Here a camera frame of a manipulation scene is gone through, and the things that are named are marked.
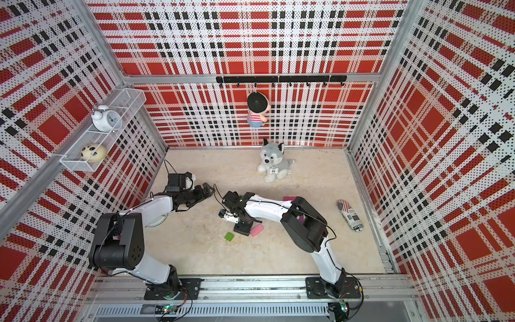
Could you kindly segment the light pink block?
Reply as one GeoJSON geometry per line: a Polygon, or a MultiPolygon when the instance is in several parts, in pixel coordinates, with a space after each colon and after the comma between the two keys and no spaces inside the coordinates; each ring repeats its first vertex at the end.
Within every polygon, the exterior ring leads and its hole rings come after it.
{"type": "Polygon", "coordinates": [[[262,224],[257,224],[255,227],[253,227],[252,229],[250,229],[250,235],[252,237],[256,237],[259,233],[261,233],[262,231],[264,231],[264,227],[262,224]]]}

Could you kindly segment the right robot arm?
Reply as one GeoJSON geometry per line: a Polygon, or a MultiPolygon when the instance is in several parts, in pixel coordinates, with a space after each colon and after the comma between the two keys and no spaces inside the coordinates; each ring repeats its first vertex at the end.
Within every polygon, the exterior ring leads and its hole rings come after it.
{"type": "Polygon", "coordinates": [[[275,201],[254,193],[239,195],[227,192],[221,201],[220,218],[235,224],[233,230],[249,236],[254,223],[262,220],[279,223],[294,244],[309,253],[317,268],[327,295],[339,298],[343,294],[346,273],[337,263],[329,241],[332,230],[325,218],[302,197],[292,201],[275,201]]]}

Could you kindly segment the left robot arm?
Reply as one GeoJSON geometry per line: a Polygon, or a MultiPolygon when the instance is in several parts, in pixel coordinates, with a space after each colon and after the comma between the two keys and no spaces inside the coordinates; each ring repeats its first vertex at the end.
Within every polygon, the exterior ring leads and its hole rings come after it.
{"type": "Polygon", "coordinates": [[[162,224],[172,212],[185,212],[208,199],[215,188],[195,185],[191,173],[175,174],[163,192],[137,206],[100,216],[91,250],[91,266],[108,273],[129,274],[152,287],[181,290],[176,268],[163,264],[145,251],[145,229],[162,224]]]}

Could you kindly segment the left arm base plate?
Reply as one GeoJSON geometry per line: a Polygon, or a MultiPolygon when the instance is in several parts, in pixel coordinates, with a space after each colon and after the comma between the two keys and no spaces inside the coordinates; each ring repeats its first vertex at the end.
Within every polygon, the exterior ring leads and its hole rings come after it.
{"type": "Polygon", "coordinates": [[[164,284],[147,284],[146,301],[197,300],[202,279],[180,278],[164,284]]]}

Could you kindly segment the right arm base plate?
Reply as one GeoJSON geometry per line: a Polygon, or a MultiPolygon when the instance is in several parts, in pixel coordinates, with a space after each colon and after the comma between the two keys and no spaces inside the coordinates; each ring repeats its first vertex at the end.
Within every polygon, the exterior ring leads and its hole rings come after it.
{"type": "Polygon", "coordinates": [[[352,276],[341,277],[335,284],[321,277],[305,279],[309,299],[360,299],[362,297],[358,279],[352,276]]]}

